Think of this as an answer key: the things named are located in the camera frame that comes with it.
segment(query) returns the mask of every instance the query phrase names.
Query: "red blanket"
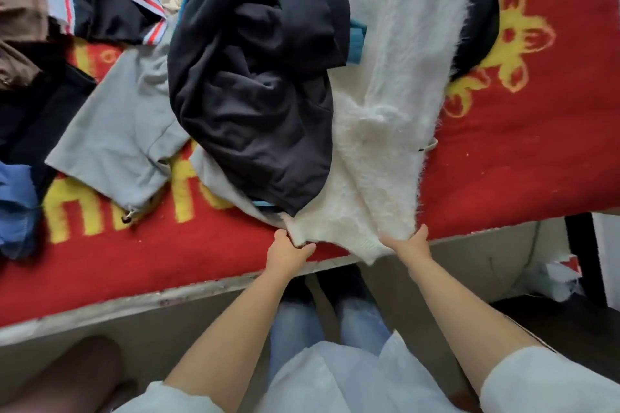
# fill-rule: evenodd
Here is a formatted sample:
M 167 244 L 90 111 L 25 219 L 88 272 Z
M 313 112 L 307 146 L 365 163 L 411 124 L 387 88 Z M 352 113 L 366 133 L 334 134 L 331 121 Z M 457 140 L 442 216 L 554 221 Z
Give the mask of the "red blanket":
M 618 0 L 500 0 L 500 36 L 448 88 L 422 182 L 433 238 L 620 205 Z M 120 53 L 76 42 L 101 78 Z M 131 228 L 59 177 L 43 248 L 0 264 L 0 326 L 87 304 L 260 270 L 273 229 L 214 197 L 185 150 L 153 213 Z M 324 245 L 317 259 L 339 256 Z

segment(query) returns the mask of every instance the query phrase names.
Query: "white sleeve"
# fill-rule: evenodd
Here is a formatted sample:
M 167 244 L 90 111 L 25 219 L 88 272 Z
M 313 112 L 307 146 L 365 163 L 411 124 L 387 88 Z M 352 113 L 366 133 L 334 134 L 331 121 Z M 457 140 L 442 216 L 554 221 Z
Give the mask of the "white sleeve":
M 188 395 L 181 390 L 152 382 L 146 392 L 114 413 L 224 413 L 209 397 Z
M 485 413 L 620 413 L 620 385 L 542 347 L 500 362 L 482 386 Z

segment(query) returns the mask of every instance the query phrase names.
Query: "forearm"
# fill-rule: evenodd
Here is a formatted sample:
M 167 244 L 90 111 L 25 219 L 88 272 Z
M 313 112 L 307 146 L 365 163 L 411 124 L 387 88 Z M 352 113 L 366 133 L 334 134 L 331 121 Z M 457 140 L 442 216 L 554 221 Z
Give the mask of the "forearm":
M 268 272 L 259 276 L 197 339 L 165 384 L 236 412 L 287 283 Z
M 432 259 L 409 268 L 454 355 L 480 394 L 491 371 L 509 354 L 541 346 Z

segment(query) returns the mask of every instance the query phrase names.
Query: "blue jeans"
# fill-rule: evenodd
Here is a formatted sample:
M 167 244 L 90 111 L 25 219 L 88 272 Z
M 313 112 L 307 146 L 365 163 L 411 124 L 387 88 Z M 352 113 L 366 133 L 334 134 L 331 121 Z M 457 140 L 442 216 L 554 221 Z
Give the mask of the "blue jeans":
M 317 274 L 321 289 L 340 322 L 343 344 L 378 356 L 391 332 L 355 265 Z M 289 360 L 325 335 L 312 295 L 304 280 L 295 278 L 286 288 L 270 334 L 268 383 Z

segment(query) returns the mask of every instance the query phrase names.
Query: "white shirt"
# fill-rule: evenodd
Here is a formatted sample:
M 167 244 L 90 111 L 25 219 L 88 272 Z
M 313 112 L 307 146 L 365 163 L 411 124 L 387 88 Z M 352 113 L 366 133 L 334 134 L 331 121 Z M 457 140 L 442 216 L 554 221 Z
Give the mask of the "white shirt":
M 541 347 L 499 363 L 482 387 L 485 413 L 620 413 L 620 385 Z M 321 342 L 286 363 L 256 413 L 456 413 L 397 332 L 380 356 Z M 222 413 L 209 397 L 153 382 L 117 413 Z

